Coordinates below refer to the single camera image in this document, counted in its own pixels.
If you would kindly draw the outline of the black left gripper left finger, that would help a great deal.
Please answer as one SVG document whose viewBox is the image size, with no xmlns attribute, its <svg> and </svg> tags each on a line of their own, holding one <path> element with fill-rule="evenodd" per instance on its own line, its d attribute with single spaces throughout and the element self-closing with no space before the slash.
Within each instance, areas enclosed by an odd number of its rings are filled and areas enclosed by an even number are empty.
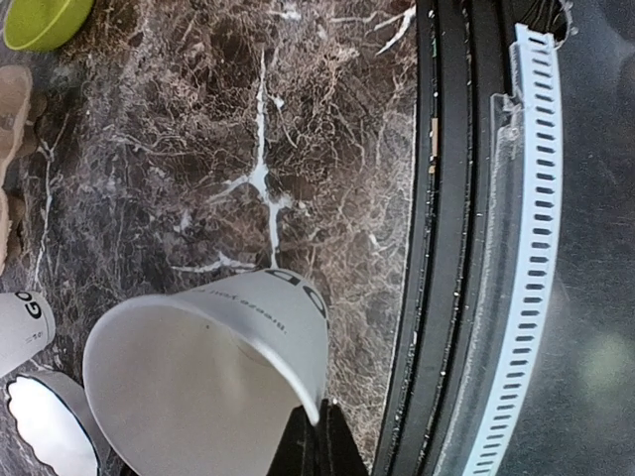
<svg viewBox="0 0 635 476">
<path fill-rule="evenodd" d="M 317 433 L 303 407 L 292 410 L 270 465 L 270 476 L 316 476 Z"/>
</svg>

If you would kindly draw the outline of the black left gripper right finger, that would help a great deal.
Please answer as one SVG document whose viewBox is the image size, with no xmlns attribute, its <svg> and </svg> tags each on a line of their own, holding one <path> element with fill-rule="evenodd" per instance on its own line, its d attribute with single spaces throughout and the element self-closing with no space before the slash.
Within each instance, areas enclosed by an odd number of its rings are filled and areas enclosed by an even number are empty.
<svg viewBox="0 0 635 476">
<path fill-rule="evenodd" d="M 317 424 L 317 474 L 323 476 L 367 476 L 341 407 L 324 399 Z"/>
</svg>

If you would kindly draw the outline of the white paper coffee cup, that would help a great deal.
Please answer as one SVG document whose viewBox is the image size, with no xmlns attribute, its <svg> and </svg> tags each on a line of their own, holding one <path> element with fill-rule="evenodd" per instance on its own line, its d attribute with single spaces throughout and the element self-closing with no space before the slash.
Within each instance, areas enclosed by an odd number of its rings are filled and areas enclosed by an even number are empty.
<svg viewBox="0 0 635 476">
<path fill-rule="evenodd" d="M 292 411 L 318 423 L 327 308 L 288 270 L 125 300 L 95 323 L 92 414 L 140 475 L 263 475 Z"/>
</svg>

